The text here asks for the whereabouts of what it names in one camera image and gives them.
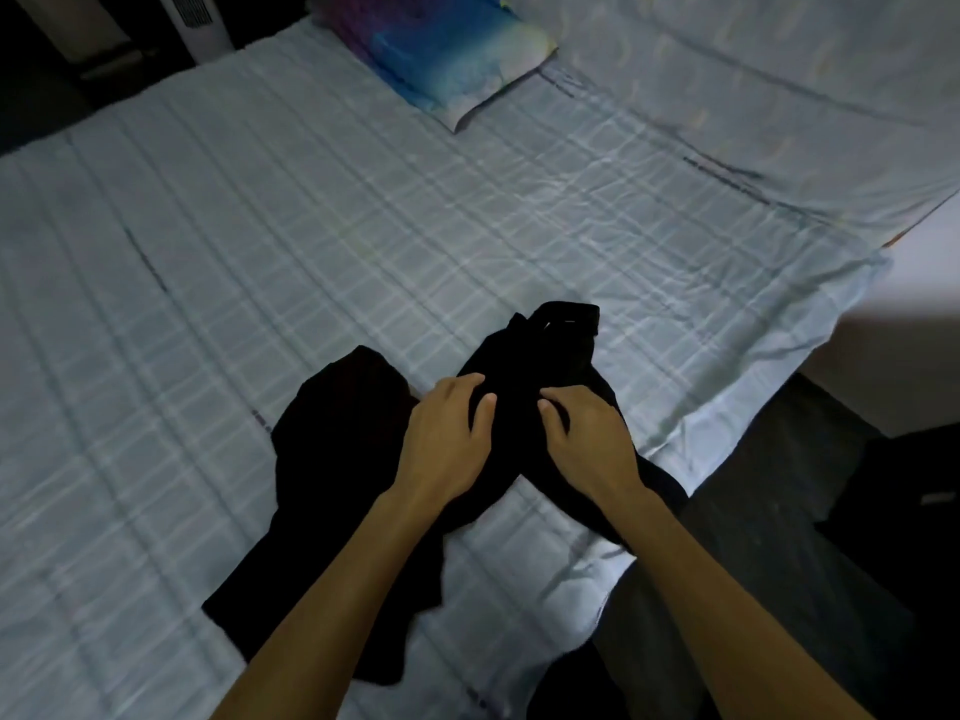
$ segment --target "mattress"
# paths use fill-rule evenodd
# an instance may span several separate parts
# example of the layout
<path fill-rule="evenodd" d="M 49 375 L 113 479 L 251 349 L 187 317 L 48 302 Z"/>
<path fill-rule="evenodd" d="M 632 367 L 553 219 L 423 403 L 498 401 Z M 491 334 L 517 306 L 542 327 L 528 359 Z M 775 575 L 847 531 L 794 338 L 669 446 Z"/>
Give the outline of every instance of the mattress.
<path fill-rule="evenodd" d="M 200 604 L 266 530 L 270 426 L 358 344 L 425 391 L 597 303 L 594 366 L 692 492 L 884 268 L 555 62 L 453 136 L 308 22 L 0 159 L 0 234 L 11 720 L 212 711 L 242 662 Z M 344 716 L 522 715 L 630 560 L 518 480 Z"/>

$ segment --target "pillow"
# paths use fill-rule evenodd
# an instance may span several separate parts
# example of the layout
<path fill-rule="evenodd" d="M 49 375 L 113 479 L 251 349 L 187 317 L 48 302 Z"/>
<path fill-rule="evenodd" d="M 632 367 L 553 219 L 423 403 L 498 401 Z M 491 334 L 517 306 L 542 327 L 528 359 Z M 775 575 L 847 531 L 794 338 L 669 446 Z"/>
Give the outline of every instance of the pillow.
<path fill-rule="evenodd" d="M 310 2 L 315 20 L 451 132 L 465 114 L 557 48 L 503 0 Z"/>

